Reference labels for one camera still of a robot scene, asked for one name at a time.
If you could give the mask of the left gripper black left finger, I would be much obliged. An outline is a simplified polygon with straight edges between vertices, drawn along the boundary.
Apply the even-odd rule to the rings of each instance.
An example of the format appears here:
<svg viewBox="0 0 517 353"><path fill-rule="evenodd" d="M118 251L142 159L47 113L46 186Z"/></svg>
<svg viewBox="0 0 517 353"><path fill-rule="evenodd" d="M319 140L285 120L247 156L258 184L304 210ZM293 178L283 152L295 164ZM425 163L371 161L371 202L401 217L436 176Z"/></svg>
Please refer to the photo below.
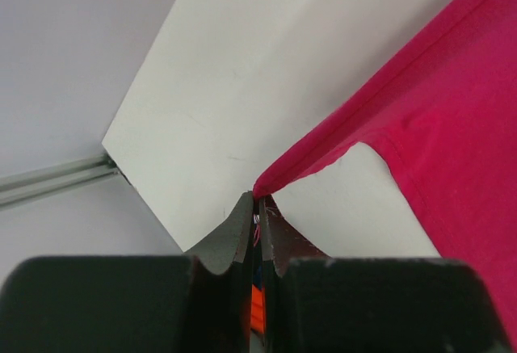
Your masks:
<svg viewBox="0 0 517 353"><path fill-rule="evenodd" d="M254 199L185 254L44 256L1 289L4 352L247 352Z"/></svg>

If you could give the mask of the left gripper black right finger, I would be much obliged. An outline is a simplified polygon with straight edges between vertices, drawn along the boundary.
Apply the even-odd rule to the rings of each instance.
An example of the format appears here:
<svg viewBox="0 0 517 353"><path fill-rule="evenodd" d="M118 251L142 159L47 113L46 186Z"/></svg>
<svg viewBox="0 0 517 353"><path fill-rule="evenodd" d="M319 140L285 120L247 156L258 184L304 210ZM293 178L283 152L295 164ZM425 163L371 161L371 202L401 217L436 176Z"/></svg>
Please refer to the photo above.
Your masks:
<svg viewBox="0 0 517 353"><path fill-rule="evenodd" d="M258 202L269 352L509 352L477 273L445 258L332 258Z"/></svg>

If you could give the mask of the pink t shirt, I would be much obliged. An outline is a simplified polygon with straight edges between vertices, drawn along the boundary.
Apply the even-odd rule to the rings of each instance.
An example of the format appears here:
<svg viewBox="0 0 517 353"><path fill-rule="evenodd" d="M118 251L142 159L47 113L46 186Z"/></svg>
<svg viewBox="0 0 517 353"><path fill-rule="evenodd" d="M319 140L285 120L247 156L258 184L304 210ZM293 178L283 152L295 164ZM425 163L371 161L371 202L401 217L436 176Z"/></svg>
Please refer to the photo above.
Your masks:
<svg viewBox="0 0 517 353"><path fill-rule="evenodd" d="M438 252L487 283L516 336L516 0L452 0L256 180L263 197L373 148Z"/></svg>

